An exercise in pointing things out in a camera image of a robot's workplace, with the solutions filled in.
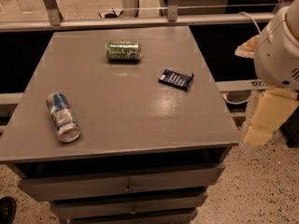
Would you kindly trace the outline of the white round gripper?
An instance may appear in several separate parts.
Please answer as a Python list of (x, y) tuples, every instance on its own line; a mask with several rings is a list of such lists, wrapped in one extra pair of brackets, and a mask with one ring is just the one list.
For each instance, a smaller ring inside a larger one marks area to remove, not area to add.
[[(254, 58), (255, 73), (267, 85), (298, 90), (298, 20), (297, 8), (283, 7), (263, 28), (260, 37), (255, 35), (238, 46), (235, 55)], [(264, 146), (298, 106), (297, 91), (252, 91), (243, 123), (243, 145)]]

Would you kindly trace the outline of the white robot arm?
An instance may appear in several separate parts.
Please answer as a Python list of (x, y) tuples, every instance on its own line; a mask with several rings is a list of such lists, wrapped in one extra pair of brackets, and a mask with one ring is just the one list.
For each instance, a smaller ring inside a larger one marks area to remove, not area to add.
[(298, 107), (299, 0), (281, 8), (254, 37), (238, 46), (235, 55), (251, 58), (264, 91), (254, 90), (247, 101), (239, 146), (264, 146)]

